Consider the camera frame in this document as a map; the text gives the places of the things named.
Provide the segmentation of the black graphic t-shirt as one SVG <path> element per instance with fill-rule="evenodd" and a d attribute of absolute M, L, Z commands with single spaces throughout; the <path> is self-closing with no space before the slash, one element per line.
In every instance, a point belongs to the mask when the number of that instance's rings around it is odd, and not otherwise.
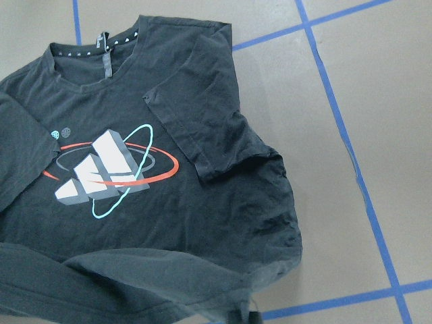
<path fill-rule="evenodd" d="M 1 81 L 1 313 L 256 323 L 302 239 L 282 156 L 240 111 L 232 28 L 140 16 Z"/>

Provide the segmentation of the brown paper table cover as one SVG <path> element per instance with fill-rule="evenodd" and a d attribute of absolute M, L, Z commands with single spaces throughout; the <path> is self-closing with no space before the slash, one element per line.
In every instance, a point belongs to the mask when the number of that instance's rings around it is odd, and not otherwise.
<path fill-rule="evenodd" d="M 293 187 L 266 323 L 431 322 L 430 1 L 2 1 L 1 75 L 139 15 L 228 22 L 244 115 Z"/>

